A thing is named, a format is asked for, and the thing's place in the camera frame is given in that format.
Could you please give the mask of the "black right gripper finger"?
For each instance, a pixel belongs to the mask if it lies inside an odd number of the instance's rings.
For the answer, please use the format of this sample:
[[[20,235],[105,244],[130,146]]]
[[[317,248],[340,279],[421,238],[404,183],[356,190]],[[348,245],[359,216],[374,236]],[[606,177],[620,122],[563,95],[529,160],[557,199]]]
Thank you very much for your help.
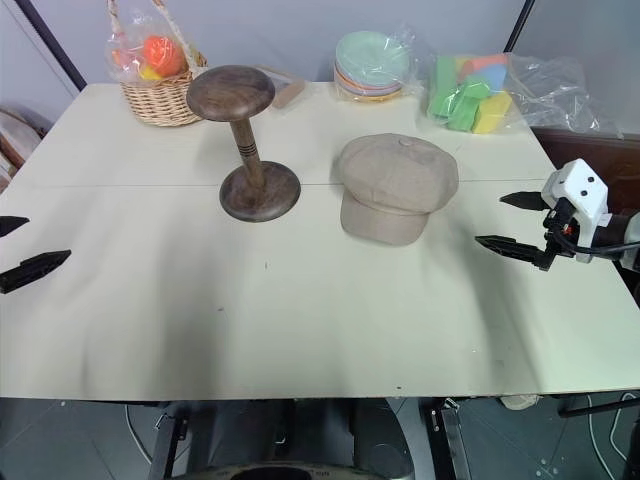
[[[510,193],[502,196],[499,201],[524,210],[544,211],[549,208],[541,193],[536,191]]]
[[[557,251],[554,248],[540,250],[534,245],[520,243],[513,238],[504,236],[476,236],[475,241],[500,256],[530,263],[542,271],[548,271],[557,256]]]

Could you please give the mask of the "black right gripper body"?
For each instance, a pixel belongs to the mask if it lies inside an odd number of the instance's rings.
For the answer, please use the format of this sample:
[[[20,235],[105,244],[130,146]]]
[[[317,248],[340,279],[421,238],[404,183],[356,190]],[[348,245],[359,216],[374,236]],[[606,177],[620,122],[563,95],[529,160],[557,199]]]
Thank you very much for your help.
[[[576,221],[573,217],[575,208],[564,197],[560,198],[550,209],[543,226],[546,249],[555,255],[574,256],[576,245]]]

